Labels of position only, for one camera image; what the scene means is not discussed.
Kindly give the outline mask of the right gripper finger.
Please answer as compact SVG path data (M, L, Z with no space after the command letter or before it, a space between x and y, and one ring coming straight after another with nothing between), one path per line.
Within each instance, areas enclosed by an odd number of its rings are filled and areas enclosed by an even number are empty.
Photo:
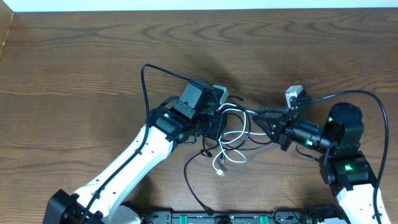
M279 114L287 114L290 111L289 107L262 107L257 110L257 114L266 114L266 113L279 113Z
M267 134L270 140L285 138L287 117L282 115L255 115L252 120Z

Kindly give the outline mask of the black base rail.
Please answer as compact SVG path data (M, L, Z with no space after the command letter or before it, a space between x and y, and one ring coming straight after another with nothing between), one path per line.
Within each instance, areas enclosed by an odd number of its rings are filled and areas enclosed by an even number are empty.
M265 213L206 213L155 211L143 216L142 224L339 224L336 215L317 218L309 213L275 210Z

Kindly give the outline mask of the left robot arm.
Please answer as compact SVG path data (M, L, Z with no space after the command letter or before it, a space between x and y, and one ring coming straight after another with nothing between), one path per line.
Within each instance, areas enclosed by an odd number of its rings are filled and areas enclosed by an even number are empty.
M93 180L48 201L44 223L114 223L120 205L159 162L190 136L218 139L225 126L220 106L228 91L191 79L181 96L171 96L149 112L133 142Z

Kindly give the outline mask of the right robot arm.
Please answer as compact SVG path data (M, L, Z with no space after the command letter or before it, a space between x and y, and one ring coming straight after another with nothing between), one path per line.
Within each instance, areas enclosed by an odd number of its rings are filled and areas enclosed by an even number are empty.
M315 207L299 218L299 223L389 223L383 206L380 183L389 144L388 119L384 122L384 150L378 173L359 150L364 131L359 107L340 102L334 104L324 126L305 120L315 103L304 93L293 96L287 108L261 108L252 120L271 142L285 151L293 142L322 154L316 161L320 175L338 205Z

